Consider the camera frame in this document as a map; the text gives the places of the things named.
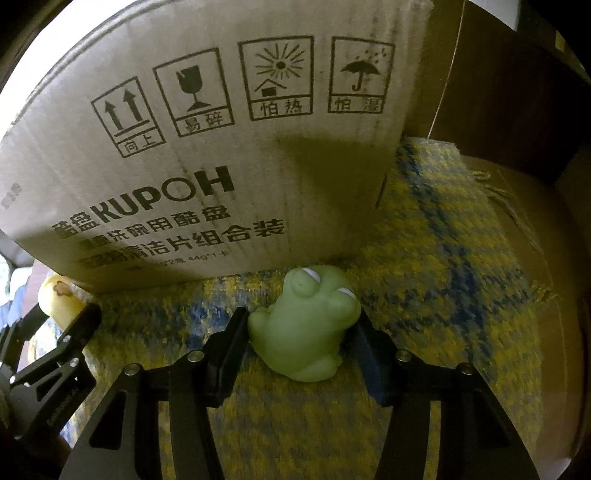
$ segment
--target woven blanket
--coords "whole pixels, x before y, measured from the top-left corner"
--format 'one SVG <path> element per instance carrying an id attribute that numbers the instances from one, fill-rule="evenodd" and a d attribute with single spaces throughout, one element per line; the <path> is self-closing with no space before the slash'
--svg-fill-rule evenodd
<path id="1" fill-rule="evenodd" d="M 486 194 L 453 144 L 403 139 L 372 241 L 339 267 L 368 316 L 400 348 L 426 362 L 473 363 L 532 452 L 541 425 L 541 354 L 537 317 L 525 273 Z M 64 436 L 71 443 L 121 369 L 171 364 L 227 324 L 233 310 L 275 301 L 287 270 L 262 271 L 149 291 L 100 296 L 103 323 L 85 349 L 98 384 Z M 47 322 L 34 356 L 55 345 Z M 390 408 L 368 397 L 355 362 L 332 379 L 301 384 L 282 377 L 247 350 L 234 392 L 209 410 L 222 468 L 234 479 L 371 479 Z M 438 409 L 426 478 L 437 468 Z M 161 408 L 161 456 L 173 478 L 170 432 Z"/>

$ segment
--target screw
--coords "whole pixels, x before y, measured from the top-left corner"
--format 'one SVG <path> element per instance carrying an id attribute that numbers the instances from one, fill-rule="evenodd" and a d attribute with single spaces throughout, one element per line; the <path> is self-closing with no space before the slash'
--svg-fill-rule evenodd
<path id="1" fill-rule="evenodd" d="M 460 372 L 464 375 L 472 375 L 474 373 L 474 367 L 471 364 L 460 364 Z"/>
<path id="2" fill-rule="evenodd" d="M 189 352 L 189 354 L 187 355 L 187 359 L 190 362 L 200 362 L 204 358 L 205 353 L 203 353 L 201 350 L 193 350 L 192 352 Z"/>
<path id="3" fill-rule="evenodd" d="M 127 367 L 125 367 L 123 372 L 125 372 L 125 375 L 128 377 L 133 377 L 135 374 L 139 373 L 140 368 L 140 364 L 129 364 Z"/>
<path id="4" fill-rule="evenodd" d="M 399 350 L 396 352 L 396 359 L 400 362 L 410 362 L 413 358 L 413 355 L 408 350 Z"/>

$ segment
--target frog's head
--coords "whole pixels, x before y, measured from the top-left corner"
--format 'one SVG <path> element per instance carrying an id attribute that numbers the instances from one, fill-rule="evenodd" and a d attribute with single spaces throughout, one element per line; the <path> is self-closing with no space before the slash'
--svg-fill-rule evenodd
<path id="1" fill-rule="evenodd" d="M 353 325 L 361 315 L 361 304 L 352 292 L 345 273 L 331 265 L 295 268 L 286 276 L 283 295 L 297 300 L 302 310 L 327 317 L 338 329 Z"/>

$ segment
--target wine glass icon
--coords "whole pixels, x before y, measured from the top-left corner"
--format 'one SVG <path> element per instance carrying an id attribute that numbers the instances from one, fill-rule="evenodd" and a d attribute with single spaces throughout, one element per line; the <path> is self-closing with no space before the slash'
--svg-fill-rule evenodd
<path id="1" fill-rule="evenodd" d="M 203 103 L 197 100 L 197 93 L 203 88 L 203 80 L 201 78 L 199 65 L 193 65 L 188 69 L 183 69 L 180 72 L 177 72 L 177 80 L 181 90 L 193 95 L 193 99 L 195 100 L 195 103 L 187 109 L 187 112 L 211 105 L 211 103 Z"/>

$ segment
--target house icon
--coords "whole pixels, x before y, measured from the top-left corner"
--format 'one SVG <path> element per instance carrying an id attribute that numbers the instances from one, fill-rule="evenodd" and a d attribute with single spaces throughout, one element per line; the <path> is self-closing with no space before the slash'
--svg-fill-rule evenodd
<path id="1" fill-rule="evenodd" d="M 263 97 L 274 97 L 277 95 L 277 87 L 286 90 L 286 86 L 276 82 L 275 80 L 267 79 L 255 88 L 255 92 L 261 91 Z"/>

